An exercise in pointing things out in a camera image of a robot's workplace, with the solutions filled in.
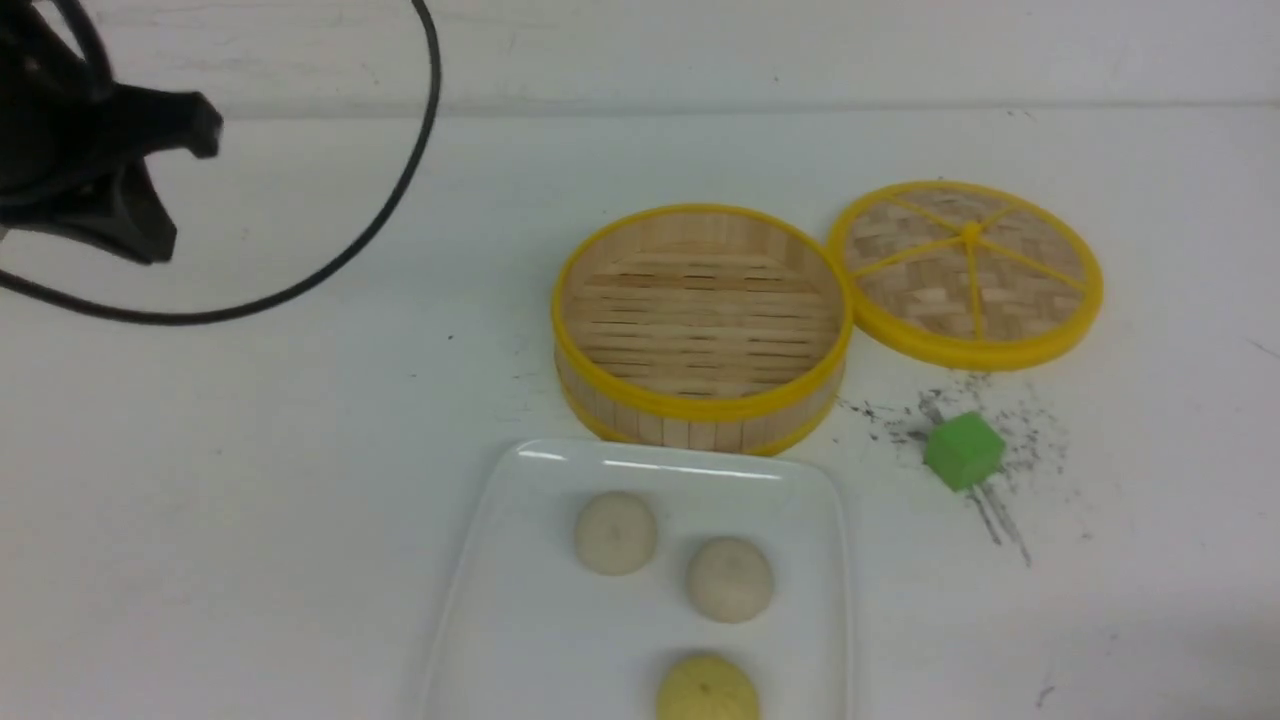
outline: bamboo steamer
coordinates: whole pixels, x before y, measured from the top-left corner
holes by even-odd
[[[552,325],[564,397],[602,438],[772,455],[831,409],[852,307],[796,228],[675,205],[588,238],[557,282]]]
[[[1050,211],[978,184],[929,181],[863,196],[828,246],[858,324],[927,363],[1016,370],[1080,342],[1102,306],[1089,246]]]

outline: white table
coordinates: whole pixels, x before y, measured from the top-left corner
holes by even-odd
[[[492,462],[586,436],[547,319],[572,247],[692,200],[822,237],[855,196],[940,176],[1059,213],[1107,300],[1074,352],[991,378],[855,336],[849,404],[785,457],[846,493],[858,717],[1275,716],[1277,128],[1266,108],[449,117],[384,236],[283,309],[157,329],[3,296],[0,717],[412,717]],[[233,123],[221,159],[155,164],[173,265],[17,233],[0,264],[142,306],[246,300],[349,240],[412,131]],[[1029,561],[920,465],[933,389],[1005,414],[996,489]]]

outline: bamboo steamer basket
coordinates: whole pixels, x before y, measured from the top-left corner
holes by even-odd
[[[561,272],[552,325],[564,397],[599,437],[773,455],[835,402],[852,307],[796,228],[675,205],[588,238]]]

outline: white wall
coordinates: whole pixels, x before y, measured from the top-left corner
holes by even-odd
[[[1280,0],[428,0],[447,110],[1280,97]],[[407,0],[87,0],[120,74],[239,115],[403,114]]]

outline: black clamp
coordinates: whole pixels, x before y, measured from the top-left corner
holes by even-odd
[[[223,118],[198,92],[116,83],[88,18],[67,19],[84,59],[28,0],[0,0],[0,225],[166,261],[178,231],[145,158],[218,155]]]

